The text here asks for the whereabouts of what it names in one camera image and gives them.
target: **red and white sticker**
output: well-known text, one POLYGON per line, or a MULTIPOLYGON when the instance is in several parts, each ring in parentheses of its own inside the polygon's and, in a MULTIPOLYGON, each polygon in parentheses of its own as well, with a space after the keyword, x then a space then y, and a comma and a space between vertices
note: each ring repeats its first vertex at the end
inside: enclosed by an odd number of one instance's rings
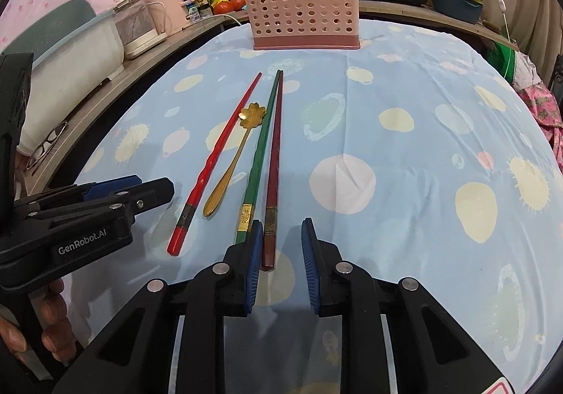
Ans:
POLYGON ((483 391, 482 394, 514 394, 506 378, 502 377, 496 380, 490 388, 483 391))

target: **dish rack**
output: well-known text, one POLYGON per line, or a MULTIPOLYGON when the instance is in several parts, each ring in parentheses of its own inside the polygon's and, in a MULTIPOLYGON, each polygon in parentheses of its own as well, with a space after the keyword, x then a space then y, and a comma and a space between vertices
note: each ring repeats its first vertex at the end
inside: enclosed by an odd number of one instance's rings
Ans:
POLYGON ((358 0, 245 0, 254 50, 359 49, 358 0))

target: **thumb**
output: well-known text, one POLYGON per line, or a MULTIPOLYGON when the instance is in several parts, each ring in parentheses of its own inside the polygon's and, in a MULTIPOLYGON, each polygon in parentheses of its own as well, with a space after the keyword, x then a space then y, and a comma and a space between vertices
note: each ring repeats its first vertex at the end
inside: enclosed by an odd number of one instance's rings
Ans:
POLYGON ((0 337, 12 352, 27 351, 27 342, 19 329, 0 316, 0 337))

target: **gold spoon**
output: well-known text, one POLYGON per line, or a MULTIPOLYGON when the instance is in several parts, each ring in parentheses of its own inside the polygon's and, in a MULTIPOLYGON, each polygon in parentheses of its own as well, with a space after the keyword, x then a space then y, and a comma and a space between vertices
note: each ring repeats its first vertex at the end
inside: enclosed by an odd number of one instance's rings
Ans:
POLYGON ((219 180, 213 192, 209 195, 205 206, 203 207, 203 215, 205 217, 210 216, 217 209, 225 192, 227 192, 227 187, 229 186, 229 181, 233 176, 235 171, 236 163, 239 160, 240 154, 243 152, 244 144, 250 135, 250 130, 258 127, 262 123, 262 118, 266 114, 266 108, 264 106, 258 105, 258 103, 250 103, 248 108, 243 108, 239 113, 240 126, 246 129, 242 141, 240 142, 239 149, 237 149, 233 161, 229 165, 229 168, 224 172, 223 177, 219 180))

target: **silver screw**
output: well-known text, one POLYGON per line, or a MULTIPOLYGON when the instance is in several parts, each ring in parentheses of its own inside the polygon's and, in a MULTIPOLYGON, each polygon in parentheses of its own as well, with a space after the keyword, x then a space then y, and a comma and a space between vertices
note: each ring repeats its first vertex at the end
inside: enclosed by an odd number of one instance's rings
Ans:
POLYGON ((350 262, 339 262, 336 264, 336 271, 340 273, 350 273, 353 269, 350 262))
POLYGON ((401 281, 401 284, 407 291, 416 291, 418 289, 418 281, 414 278, 405 278, 401 281))
POLYGON ((229 269, 229 264, 219 262, 219 264, 215 264, 213 266, 213 273, 216 273, 216 275, 224 275, 225 273, 229 272, 229 269))
POLYGON ((146 288, 151 291, 152 293, 157 293, 164 287, 164 283, 162 280, 153 280, 149 281, 146 288))

